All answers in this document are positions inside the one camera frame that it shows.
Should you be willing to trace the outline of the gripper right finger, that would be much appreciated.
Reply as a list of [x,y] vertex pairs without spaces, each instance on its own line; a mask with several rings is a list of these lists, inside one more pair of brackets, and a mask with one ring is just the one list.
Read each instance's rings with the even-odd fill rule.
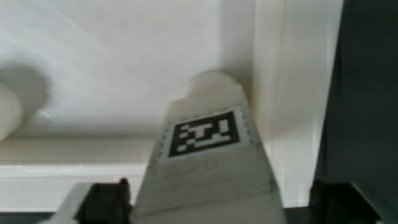
[[316,224],[385,224],[385,199],[355,183],[314,181],[308,208]]

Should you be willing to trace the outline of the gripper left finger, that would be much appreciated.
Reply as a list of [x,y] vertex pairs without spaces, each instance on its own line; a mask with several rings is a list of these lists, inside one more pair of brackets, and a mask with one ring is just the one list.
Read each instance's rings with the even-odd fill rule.
[[129,183],[77,183],[54,213],[54,224],[131,224]]

